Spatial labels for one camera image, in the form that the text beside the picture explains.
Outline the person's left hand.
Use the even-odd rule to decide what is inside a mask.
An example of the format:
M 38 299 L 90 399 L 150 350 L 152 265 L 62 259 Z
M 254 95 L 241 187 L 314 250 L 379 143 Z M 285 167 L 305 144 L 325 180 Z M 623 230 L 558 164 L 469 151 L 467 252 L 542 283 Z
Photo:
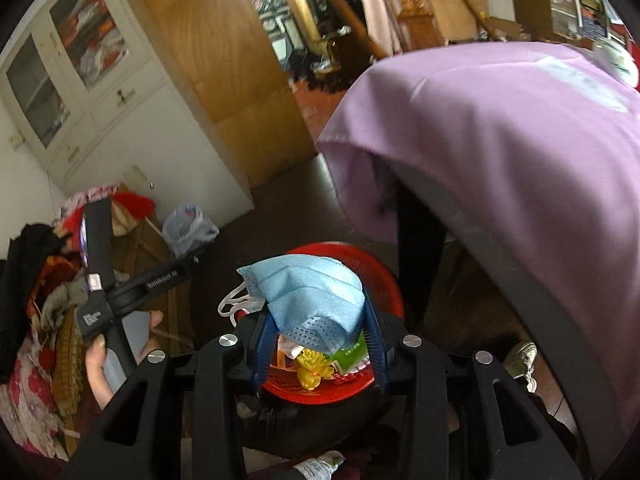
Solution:
M 162 311 L 151 310 L 150 314 L 150 331 L 163 321 L 164 315 Z M 143 347 L 137 361 L 140 363 L 146 356 L 160 348 L 160 344 L 153 337 L 150 337 Z M 87 379 L 90 389 L 96 399 L 96 404 L 101 410 L 104 410 L 106 404 L 111 401 L 114 392 L 108 384 L 103 371 L 103 364 L 106 360 L 106 342 L 102 334 L 96 336 L 88 347 L 85 354 L 85 364 Z

